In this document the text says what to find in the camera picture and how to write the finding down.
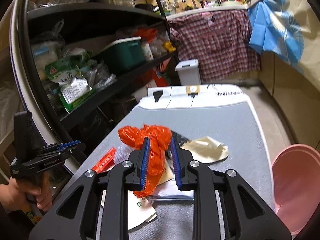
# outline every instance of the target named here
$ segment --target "white trash bin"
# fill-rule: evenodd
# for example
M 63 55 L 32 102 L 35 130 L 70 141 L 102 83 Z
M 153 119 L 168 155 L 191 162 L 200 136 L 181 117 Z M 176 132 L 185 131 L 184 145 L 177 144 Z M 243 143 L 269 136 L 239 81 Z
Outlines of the white trash bin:
M 201 85 L 199 60 L 191 59 L 179 62 L 176 66 L 182 86 Z

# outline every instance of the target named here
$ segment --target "beige cloth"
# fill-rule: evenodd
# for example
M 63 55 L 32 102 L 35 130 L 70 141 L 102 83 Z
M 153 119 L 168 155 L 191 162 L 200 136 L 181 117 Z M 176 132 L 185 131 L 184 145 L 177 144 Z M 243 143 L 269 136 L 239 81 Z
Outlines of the beige cloth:
M 202 163 L 214 163 L 228 157 L 228 146 L 209 137 L 187 142 L 180 147 L 192 153 L 193 159 Z

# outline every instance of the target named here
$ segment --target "floor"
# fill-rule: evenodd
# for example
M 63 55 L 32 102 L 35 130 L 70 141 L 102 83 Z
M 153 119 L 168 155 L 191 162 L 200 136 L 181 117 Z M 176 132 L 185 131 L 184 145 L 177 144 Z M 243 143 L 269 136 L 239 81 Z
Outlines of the floor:
M 294 143 L 288 126 L 278 110 L 276 102 L 261 87 L 241 88 L 247 94 L 257 112 L 267 141 L 271 163 L 277 154 Z

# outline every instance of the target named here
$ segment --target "black shelf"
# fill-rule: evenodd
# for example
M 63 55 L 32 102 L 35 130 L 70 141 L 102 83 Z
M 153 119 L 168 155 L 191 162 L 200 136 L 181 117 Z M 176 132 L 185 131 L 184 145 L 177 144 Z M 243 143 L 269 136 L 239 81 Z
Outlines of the black shelf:
M 105 89 L 96 92 L 86 101 L 84 101 L 80 106 L 71 112 L 60 117 L 60 121 L 67 131 L 70 131 L 77 123 L 79 123 L 84 117 L 86 117 L 91 111 L 105 102 L 107 99 L 111 98 L 117 92 L 125 88 L 130 82 L 135 78 L 139 77 L 141 74 L 145 73 L 149 69 L 159 65 L 164 60 L 174 57 L 174 53 L 168 53 L 160 56 L 152 61 L 148 61 L 145 64 L 133 69 L 132 71 L 123 74 L 116 78 L 115 82 Z
M 64 27 L 60 35 L 66 43 L 114 34 L 121 27 L 166 21 L 164 16 L 127 6 L 95 2 L 60 4 L 28 12 L 30 39 L 50 31 L 61 19 Z

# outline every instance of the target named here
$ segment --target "red checkered cloth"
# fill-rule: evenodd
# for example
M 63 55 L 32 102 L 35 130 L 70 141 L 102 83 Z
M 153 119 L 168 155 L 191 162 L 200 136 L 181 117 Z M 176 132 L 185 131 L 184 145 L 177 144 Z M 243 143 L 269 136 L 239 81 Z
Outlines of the red checkered cloth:
M 198 59 L 202 82 L 260 69 L 260 56 L 249 47 L 246 10 L 197 13 L 169 21 L 179 60 Z

